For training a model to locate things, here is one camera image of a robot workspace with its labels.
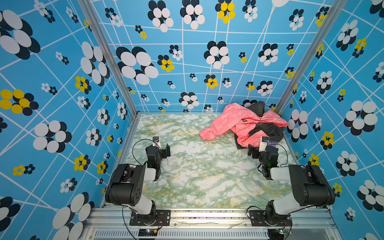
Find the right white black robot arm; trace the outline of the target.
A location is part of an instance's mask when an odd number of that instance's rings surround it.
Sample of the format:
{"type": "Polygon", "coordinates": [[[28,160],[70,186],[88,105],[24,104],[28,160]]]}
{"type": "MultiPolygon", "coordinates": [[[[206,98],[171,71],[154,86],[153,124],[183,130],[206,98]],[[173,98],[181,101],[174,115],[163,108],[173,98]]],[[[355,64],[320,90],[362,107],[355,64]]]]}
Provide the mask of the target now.
{"type": "Polygon", "coordinates": [[[278,149],[267,146],[263,152],[249,145],[248,155],[258,159],[258,171],[270,181],[291,183],[292,192],[271,200],[264,210],[264,220],[270,226],[285,221],[292,213],[310,207],[333,205],[335,193],[320,168],[316,165],[278,166],[278,149]]]}

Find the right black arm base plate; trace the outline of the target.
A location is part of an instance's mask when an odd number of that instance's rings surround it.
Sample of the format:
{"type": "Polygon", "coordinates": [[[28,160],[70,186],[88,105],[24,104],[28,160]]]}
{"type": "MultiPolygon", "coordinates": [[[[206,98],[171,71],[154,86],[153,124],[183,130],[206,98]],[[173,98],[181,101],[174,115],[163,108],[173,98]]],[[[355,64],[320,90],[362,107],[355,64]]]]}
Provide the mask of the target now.
{"type": "Polygon", "coordinates": [[[248,210],[247,216],[253,227],[290,227],[292,220],[287,215],[277,215],[275,213],[266,213],[262,210],[248,210]]]}

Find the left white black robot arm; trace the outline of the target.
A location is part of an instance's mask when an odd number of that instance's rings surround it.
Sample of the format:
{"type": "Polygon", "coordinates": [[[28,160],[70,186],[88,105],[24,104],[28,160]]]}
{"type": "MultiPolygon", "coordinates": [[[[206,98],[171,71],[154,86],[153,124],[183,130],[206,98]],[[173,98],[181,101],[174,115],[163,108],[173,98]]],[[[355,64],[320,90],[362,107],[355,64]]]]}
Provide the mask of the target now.
{"type": "Polygon", "coordinates": [[[143,165],[119,164],[106,188],[105,201],[132,211],[131,226],[164,224],[155,201],[143,194],[144,183],[156,182],[161,175],[163,159],[171,156],[170,146],[160,149],[158,144],[146,147],[147,162],[143,165]]]}

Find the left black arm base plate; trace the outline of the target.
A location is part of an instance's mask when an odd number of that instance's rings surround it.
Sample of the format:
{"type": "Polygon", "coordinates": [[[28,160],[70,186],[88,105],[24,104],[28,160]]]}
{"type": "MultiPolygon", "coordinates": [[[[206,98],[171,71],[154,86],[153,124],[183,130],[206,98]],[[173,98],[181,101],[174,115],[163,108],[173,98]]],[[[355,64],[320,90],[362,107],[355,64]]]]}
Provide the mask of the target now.
{"type": "Polygon", "coordinates": [[[163,227],[169,226],[170,220],[170,210],[156,210],[156,212],[151,212],[149,215],[138,215],[135,212],[132,212],[129,225],[140,227],[163,227]]]}

